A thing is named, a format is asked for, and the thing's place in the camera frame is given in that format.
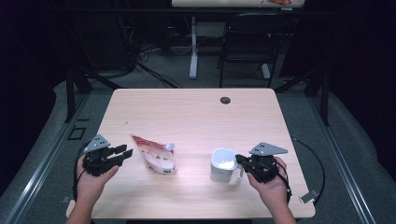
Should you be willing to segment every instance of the chair backrest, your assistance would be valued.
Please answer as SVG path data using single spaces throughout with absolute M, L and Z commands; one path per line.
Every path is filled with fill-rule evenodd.
M 289 20 L 281 15 L 240 13 L 227 21 L 224 34 L 229 32 L 246 34 L 283 34 L 289 25 Z

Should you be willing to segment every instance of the triangular metal bracket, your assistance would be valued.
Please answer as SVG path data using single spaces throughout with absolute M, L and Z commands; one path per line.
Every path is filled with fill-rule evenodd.
M 110 143 L 100 134 L 97 134 L 91 142 L 84 148 L 84 153 L 92 152 L 104 147 L 109 147 Z
M 271 156 L 275 154 L 288 153 L 288 151 L 282 147 L 276 147 L 265 142 L 260 142 L 257 146 L 251 149 L 249 153 L 257 156 Z

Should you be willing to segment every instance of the light wood tabletop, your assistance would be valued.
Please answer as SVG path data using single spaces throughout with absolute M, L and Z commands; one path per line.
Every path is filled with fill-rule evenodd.
M 172 0 L 173 7 L 303 7 L 305 0 L 282 6 L 269 0 Z
M 223 104 L 220 99 L 231 101 Z M 271 217 L 246 175 L 233 172 L 229 184 L 210 179 L 211 155 L 226 147 L 249 157 L 260 142 L 289 151 L 278 155 L 287 165 L 295 217 L 312 217 L 312 203 L 288 128 L 271 89 L 129 89 L 116 90 L 98 131 L 112 147 L 134 149 L 109 180 L 93 218 L 206 219 Z M 151 172 L 130 134 L 176 145 L 177 171 Z M 69 204 L 70 214 L 74 202 Z

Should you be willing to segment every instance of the transparent packaging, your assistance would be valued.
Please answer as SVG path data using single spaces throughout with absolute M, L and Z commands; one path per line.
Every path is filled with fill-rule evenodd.
M 156 174 L 171 175 L 176 169 L 175 144 L 156 143 L 131 134 L 146 166 Z

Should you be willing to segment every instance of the chair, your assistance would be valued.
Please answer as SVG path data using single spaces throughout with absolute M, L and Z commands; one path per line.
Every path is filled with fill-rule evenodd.
M 222 87 L 224 62 L 256 63 L 259 64 L 258 69 L 264 63 L 269 63 L 272 65 L 267 86 L 269 88 L 279 47 L 289 25 L 289 20 L 280 15 L 241 13 L 231 17 L 224 27 L 218 62 L 219 86 Z

